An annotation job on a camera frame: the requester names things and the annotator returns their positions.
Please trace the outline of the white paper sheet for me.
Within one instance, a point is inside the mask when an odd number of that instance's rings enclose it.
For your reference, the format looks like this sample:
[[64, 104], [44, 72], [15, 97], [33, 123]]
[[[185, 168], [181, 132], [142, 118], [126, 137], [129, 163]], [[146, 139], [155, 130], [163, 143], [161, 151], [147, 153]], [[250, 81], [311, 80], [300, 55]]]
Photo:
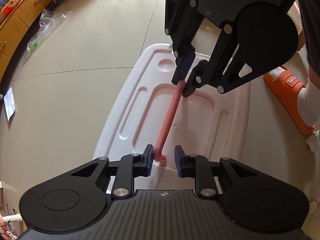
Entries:
[[10, 87], [8, 89], [3, 100], [4, 100], [4, 108], [5, 108], [7, 121], [8, 121], [8, 123], [10, 123], [10, 122], [12, 122], [12, 119], [13, 119], [13, 116], [14, 116], [15, 110], [16, 110], [12, 87]]

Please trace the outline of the orange slipper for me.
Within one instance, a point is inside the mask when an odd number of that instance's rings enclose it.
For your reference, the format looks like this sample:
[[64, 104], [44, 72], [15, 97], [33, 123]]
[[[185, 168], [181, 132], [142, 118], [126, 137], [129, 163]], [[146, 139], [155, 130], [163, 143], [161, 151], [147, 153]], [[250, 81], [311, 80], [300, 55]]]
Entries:
[[297, 108], [298, 94], [305, 86], [284, 66], [280, 68], [282, 72], [279, 75], [272, 77], [270, 73], [266, 73], [264, 74], [264, 80], [275, 96], [285, 106], [300, 132], [304, 135], [309, 135], [315, 129], [315, 125], [306, 126]]

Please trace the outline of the wooden cabinet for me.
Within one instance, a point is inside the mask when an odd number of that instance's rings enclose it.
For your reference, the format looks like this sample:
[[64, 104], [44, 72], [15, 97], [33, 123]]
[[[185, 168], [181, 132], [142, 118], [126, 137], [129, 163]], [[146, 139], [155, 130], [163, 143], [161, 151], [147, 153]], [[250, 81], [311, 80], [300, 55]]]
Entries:
[[25, 33], [52, 0], [21, 0], [1, 23], [1, 77]]

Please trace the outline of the pink lid handle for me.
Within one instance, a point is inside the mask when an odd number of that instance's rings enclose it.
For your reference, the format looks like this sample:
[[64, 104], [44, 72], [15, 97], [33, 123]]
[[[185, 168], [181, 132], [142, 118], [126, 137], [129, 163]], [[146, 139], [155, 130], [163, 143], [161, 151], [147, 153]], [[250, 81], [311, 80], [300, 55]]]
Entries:
[[180, 80], [178, 84], [176, 85], [175, 91], [172, 95], [172, 99], [170, 102], [170, 105], [168, 107], [165, 119], [163, 121], [161, 130], [159, 132], [154, 152], [153, 152], [153, 159], [159, 163], [160, 166], [165, 166], [167, 163], [166, 156], [162, 153], [164, 144], [167, 140], [168, 134], [170, 132], [179, 102], [180, 98], [182, 96], [182, 90], [185, 86], [185, 80]]

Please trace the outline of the clear plastic bag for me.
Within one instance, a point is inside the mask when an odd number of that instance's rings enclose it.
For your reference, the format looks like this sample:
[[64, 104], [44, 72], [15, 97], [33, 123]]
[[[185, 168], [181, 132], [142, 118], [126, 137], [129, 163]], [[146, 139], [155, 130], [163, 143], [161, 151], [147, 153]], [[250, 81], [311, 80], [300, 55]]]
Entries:
[[71, 11], [49, 11], [43, 9], [40, 20], [39, 30], [27, 44], [27, 52], [33, 53], [43, 42], [67, 19]]

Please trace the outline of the white sock foot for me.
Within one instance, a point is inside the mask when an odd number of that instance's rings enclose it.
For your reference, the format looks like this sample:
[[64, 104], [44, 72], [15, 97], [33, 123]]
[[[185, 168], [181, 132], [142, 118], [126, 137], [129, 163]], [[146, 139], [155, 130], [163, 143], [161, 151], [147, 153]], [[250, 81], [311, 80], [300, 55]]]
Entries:
[[317, 88], [310, 80], [306, 87], [298, 93], [297, 110], [307, 127], [314, 126], [319, 119], [320, 96]]

